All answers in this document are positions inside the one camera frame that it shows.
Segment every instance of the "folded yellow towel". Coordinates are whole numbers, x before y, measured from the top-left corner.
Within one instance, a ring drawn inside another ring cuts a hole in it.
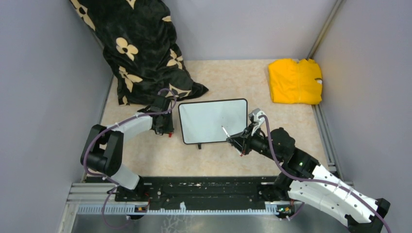
[[[322,101],[322,73],[314,60],[280,59],[268,68],[273,102],[319,104]]]

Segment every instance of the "beige carpet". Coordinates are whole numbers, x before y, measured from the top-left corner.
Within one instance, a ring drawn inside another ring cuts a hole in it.
[[[271,102],[267,65],[272,60],[186,61],[192,78],[209,88],[204,96],[190,101],[245,98],[248,111],[263,110],[271,129],[283,127],[296,140],[296,146],[327,166],[325,153],[313,115],[305,104]],[[117,80],[110,90],[102,124],[124,120],[143,106],[119,106]],[[155,135],[153,131],[139,134],[123,149],[123,163],[141,176],[264,176],[276,175],[276,164],[256,152],[240,157],[227,143],[196,145],[183,143],[177,106],[173,111],[175,133]]]

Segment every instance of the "cable tie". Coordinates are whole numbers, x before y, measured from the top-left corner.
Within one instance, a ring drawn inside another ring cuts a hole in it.
[[[350,190],[349,190],[349,192],[347,193],[347,195],[346,195],[346,197],[344,198],[344,200],[343,201],[346,201],[346,199],[350,196],[350,194],[353,192],[353,188],[352,187],[350,187]]]
[[[335,189],[332,191],[332,194],[334,194],[336,192],[336,190],[339,189],[339,187],[341,186],[341,180],[338,181],[337,186],[335,187]]]

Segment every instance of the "metal floor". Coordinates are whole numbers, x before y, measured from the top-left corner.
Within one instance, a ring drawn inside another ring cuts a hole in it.
[[[106,216],[113,226],[124,216]],[[122,230],[107,227],[101,215],[77,215],[72,233],[347,233],[334,218],[306,205],[288,222],[272,216],[144,216]]]

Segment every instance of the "metal frame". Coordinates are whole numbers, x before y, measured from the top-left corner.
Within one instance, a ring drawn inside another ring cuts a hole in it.
[[[338,11],[341,9],[341,6],[345,2],[346,0],[336,0],[326,22],[324,23],[318,37],[316,38],[315,43],[313,44],[307,56],[307,59],[314,57],[321,42],[323,41],[329,28],[331,27],[336,17],[336,14],[338,13]],[[321,141],[324,147],[325,155],[326,155],[326,158],[328,159],[329,170],[331,172],[337,173],[337,175],[341,178],[341,180],[345,181],[344,175],[339,165],[339,161],[337,159],[336,149],[333,146],[333,141],[330,136],[330,131],[327,125],[325,114],[323,113],[323,110],[322,110],[322,105],[321,104],[313,105],[312,108],[313,108],[313,114],[315,115],[316,123],[318,125],[318,130],[321,136]],[[353,186],[352,182],[345,181],[345,183]],[[59,233],[71,233],[73,224],[74,224],[74,221],[75,221],[75,218],[76,218],[76,215],[79,209],[80,209],[80,213],[86,213],[86,212],[88,214],[92,212],[94,214],[100,213],[101,208],[93,209],[92,207],[97,207],[97,206],[94,206],[96,204],[101,207],[103,205],[104,200],[107,197],[107,191],[112,189],[113,187],[114,187],[114,184],[111,184],[111,183],[73,183],[70,189],[69,195],[68,195],[68,199],[66,202],[66,206],[63,212],[62,221],[60,223],[58,232]],[[145,206],[147,204],[147,202],[120,202],[119,203],[119,202],[115,202],[114,198],[115,198],[114,196],[111,196],[109,198],[107,207],[112,207],[112,208],[105,211],[105,213],[114,214],[114,213],[111,213],[111,210],[113,210],[113,212],[116,212],[116,210],[119,210],[119,206],[122,206],[123,208],[120,208],[121,212],[122,214],[125,214],[129,210],[129,208],[131,208],[132,206]],[[283,203],[282,202],[276,202],[276,203],[268,202],[265,204],[266,204],[266,210],[259,211],[258,214],[261,215],[261,214],[269,213],[273,215],[274,214],[273,211],[276,210],[275,208],[276,204],[283,204]],[[176,211],[176,213],[177,212],[181,214],[186,213],[186,211],[184,210],[185,208],[181,208],[181,210]],[[243,211],[243,212],[242,211],[240,212],[229,211],[229,212],[230,214],[240,214],[240,215],[241,214],[248,214],[248,215],[253,214],[249,211]],[[165,211],[164,214],[176,214],[176,213]]]
[[[148,210],[146,212],[135,212],[136,204],[108,204],[105,207],[105,215],[277,215],[278,205],[289,205],[289,201],[266,201],[264,210],[187,210],[184,203],[180,204],[179,210]],[[77,210],[78,215],[101,215],[101,204],[80,204]]]
[[[310,49],[310,52],[307,56],[307,59],[312,59],[314,57],[314,55],[317,52],[319,46],[321,45],[322,41],[326,37],[327,32],[329,31],[331,25],[333,24],[337,13],[342,8],[342,6],[345,2],[346,2],[346,0],[336,0],[329,16],[326,19],[326,22],[324,23],[321,31],[319,32],[319,35],[318,35],[315,43],[313,44],[312,48]],[[329,131],[329,127],[327,125],[325,114],[322,110],[322,104],[312,105],[312,109],[313,109],[313,114],[315,115],[315,120],[316,120],[316,123],[317,123],[317,126],[318,126],[319,134],[321,136],[321,141],[322,141],[322,145],[323,145],[323,148],[324,148],[324,151],[325,151],[326,159],[328,160],[327,165],[329,167],[329,171],[332,172],[332,173],[337,174],[337,176],[341,180],[345,181],[344,174],[342,172],[339,160],[337,158],[336,149],[334,147],[332,137],[330,136],[330,131]]]

